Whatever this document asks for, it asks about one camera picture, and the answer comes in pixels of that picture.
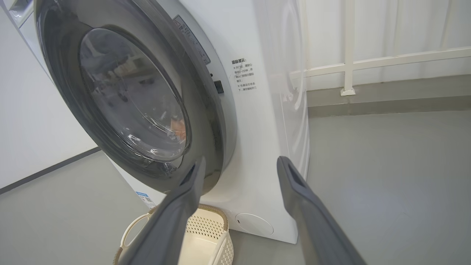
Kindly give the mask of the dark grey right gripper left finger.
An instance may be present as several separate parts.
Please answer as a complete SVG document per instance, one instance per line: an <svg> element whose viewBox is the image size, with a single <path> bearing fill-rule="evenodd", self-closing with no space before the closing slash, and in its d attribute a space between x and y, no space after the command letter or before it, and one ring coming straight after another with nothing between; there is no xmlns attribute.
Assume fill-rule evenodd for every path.
<svg viewBox="0 0 471 265"><path fill-rule="evenodd" d="M202 196L205 170L205 158L197 158L121 256L119 265L178 264L187 220L197 210Z"/></svg>

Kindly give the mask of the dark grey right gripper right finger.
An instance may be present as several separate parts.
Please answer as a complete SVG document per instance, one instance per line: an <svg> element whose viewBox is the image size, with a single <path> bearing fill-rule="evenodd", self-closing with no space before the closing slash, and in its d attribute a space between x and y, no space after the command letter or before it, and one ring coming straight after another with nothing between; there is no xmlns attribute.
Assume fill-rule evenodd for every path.
<svg viewBox="0 0 471 265"><path fill-rule="evenodd" d="M305 263L364 265L365 260L292 161L280 156L276 169L284 207L296 222Z"/></svg>

